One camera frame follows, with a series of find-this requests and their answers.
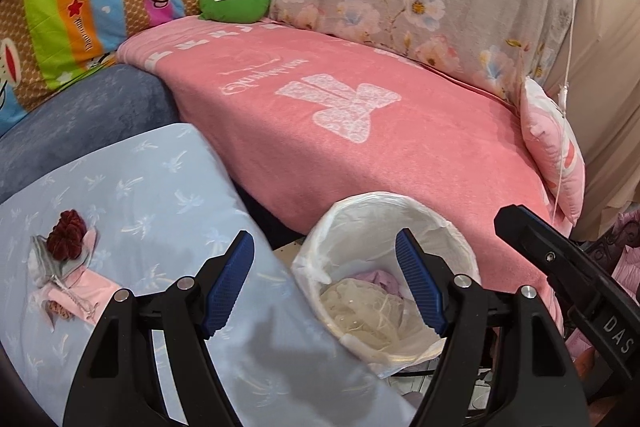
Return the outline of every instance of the orange stripe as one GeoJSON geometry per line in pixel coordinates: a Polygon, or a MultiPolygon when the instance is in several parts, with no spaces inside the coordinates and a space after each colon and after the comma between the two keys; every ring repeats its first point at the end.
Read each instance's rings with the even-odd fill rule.
{"type": "Polygon", "coordinates": [[[58,12],[65,23],[71,52],[79,66],[104,53],[95,31],[89,0],[58,0],[58,12]]]}

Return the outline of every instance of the metal screw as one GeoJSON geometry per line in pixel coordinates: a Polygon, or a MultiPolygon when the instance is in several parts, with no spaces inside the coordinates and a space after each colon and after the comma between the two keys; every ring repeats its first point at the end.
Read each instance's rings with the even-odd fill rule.
{"type": "Polygon", "coordinates": [[[122,289],[122,290],[118,290],[116,291],[116,293],[114,293],[113,295],[113,299],[116,302],[124,302],[129,298],[129,291],[122,289]]]}
{"type": "Polygon", "coordinates": [[[464,274],[456,275],[453,277],[453,282],[460,288],[469,288],[469,286],[471,286],[471,277],[464,274]]]}
{"type": "Polygon", "coordinates": [[[188,290],[190,288],[193,288],[194,284],[195,281],[193,280],[193,277],[183,277],[182,279],[178,280],[178,288],[180,288],[181,290],[188,290]]]}
{"type": "Polygon", "coordinates": [[[538,295],[536,289],[529,285],[520,288],[520,293],[522,293],[527,299],[534,299],[538,295]]]}

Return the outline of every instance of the pink blanket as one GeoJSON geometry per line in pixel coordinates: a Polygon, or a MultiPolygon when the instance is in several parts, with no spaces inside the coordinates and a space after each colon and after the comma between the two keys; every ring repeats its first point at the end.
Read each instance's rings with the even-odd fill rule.
{"type": "Polygon", "coordinates": [[[118,58],[160,76],[232,178],[288,227],[306,233],[354,194],[407,194],[460,229],[483,285],[535,285],[561,320],[543,274],[494,233],[507,204],[549,218],[518,118],[497,98],[397,55],[270,22],[187,17],[133,36],[118,58]]]}

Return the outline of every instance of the red star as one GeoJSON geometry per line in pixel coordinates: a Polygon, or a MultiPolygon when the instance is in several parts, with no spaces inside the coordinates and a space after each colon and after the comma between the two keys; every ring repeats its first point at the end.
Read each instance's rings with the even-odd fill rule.
{"type": "Polygon", "coordinates": [[[80,0],[74,0],[69,6],[66,7],[69,10],[69,17],[73,17],[75,15],[80,16],[80,9],[84,6],[84,3],[80,0]]]}

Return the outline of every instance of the crumpled plastic bag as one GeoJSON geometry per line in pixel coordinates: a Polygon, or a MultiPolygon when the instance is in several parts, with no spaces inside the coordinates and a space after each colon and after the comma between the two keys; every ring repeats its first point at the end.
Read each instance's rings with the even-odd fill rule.
{"type": "Polygon", "coordinates": [[[370,192],[335,203],[291,265],[316,317],[380,378],[436,358],[445,342],[422,321],[396,259],[396,235],[404,228],[454,273],[481,282],[476,256],[456,227],[418,201],[390,192],[370,192]],[[355,275],[376,269],[398,280],[402,307],[398,301],[385,301],[386,292],[372,290],[371,283],[350,282],[355,275]],[[365,292],[357,283],[369,284],[368,290],[377,293],[365,292]],[[383,314],[375,311],[380,306],[383,314]],[[351,331],[349,321],[357,326],[351,331]]]}

